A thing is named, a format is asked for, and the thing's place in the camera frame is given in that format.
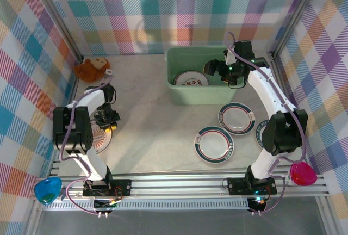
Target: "white floor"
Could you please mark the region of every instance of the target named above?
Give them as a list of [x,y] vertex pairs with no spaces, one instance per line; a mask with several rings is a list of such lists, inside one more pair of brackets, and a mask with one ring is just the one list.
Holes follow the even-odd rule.
[[[256,126],[247,135],[232,138],[235,150],[221,164],[203,161],[194,149],[194,138],[202,128],[219,126],[222,104],[175,106],[165,85],[166,66],[163,55],[109,56],[115,78],[111,84],[117,92],[113,108],[121,121],[110,146],[99,154],[112,173],[212,170],[246,168],[258,157],[261,148],[255,138],[256,126],[267,119],[258,95],[248,84],[237,91],[233,102],[249,106],[256,116]],[[80,81],[77,96],[90,85]],[[297,149],[291,158],[299,158]],[[79,175],[74,161],[60,165],[59,176]]]

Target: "brown plush toy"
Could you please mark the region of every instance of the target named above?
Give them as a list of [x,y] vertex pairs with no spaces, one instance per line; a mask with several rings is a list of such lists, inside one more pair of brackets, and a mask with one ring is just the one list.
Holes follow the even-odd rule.
[[85,59],[84,63],[73,68],[78,78],[89,83],[102,79],[106,69],[110,69],[110,63],[104,57]]

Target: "checkered backdrop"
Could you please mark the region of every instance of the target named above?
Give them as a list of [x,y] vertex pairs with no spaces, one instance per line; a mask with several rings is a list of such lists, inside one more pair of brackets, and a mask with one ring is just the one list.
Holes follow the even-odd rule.
[[19,234],[76,63],[40,0],[0,0],[0,234]]
[[308,154],[348,234],[348,0],[311,0],[279,64],[309,114]]
[[269,50],[298,0],[53,0],[84,55],[221,44],[225,31]]

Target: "plate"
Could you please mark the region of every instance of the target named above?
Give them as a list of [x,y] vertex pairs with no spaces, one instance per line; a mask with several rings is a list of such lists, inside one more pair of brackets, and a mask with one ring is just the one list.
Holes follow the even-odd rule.
[[207,86],[209,85],[208,77],[197,71],[186,71],[176,76],[175,85],[190,85],[190,86]]
[[93,133],[92,147],[96,150],[97,154],[104,151],[110,144],[113,137],[113,131],[110,129],[108,132],[99,128],[95,120],[91,120],[91,127]]
[[255,126],[255,115],[242,103],[228,103],[219,111],[219,123],[229,133],[242,135]]
[[262,143],[262,133],[265,130],[267,123],[268,120],[264,120],[256,127],[256,140],[262,148],[264,148]]
[[210,126],[197,133],[195,149],[199,157],[206,162],[223,163],[231,157],[234,143],[232,137],[224,129]]

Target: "green plastic bin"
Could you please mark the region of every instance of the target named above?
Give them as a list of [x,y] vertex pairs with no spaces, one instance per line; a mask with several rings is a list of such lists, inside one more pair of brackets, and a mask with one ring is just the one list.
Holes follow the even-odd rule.
[[174,104],[225,104],[232,100],[236,90],[230,89],[227,83],[221,81],[218,73],[215,76],[207,76],[208,86],[174,85],[177,74],[188,70],[203,72],[208,61],[224,60],[225,49],[226,46],[177,46],[165,52],[166,84],[170,88]]

